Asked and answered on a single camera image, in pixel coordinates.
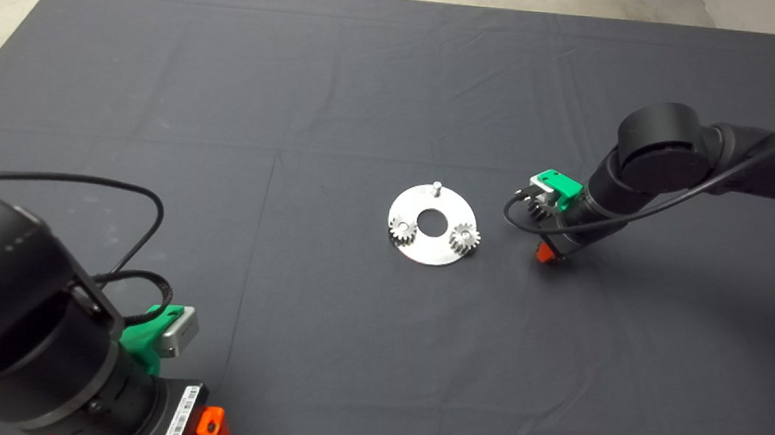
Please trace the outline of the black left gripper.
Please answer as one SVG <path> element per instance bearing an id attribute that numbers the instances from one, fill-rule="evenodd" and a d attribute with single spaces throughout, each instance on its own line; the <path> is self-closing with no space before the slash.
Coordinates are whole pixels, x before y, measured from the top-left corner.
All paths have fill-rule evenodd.
<path id="1" fill-rule="evenodd" d="M 224 407 L 205 406 L 201 381 L 156 378 L 156 397 L 142 435 L 231 435 Z"/>

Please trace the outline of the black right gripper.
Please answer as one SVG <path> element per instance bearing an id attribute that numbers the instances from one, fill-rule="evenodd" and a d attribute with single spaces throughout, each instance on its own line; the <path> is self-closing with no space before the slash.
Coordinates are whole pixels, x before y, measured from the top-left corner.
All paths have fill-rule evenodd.
<path id="1" fill-rule="evenodd" d="M 544 263 L 563 260 L 627 227 L 626 223 L 616 222 L 600 225 L 604 221 L 614 219 L 605 216 L 604 210 L 596 208 L 589 199 L 579 200 L 570 204 L 564 212 L 545 217 L 544 229 L 555 231 L 563 228 L 563 231 L 543 237 L 543 242 L 537 245 L 536 260 Z"/>

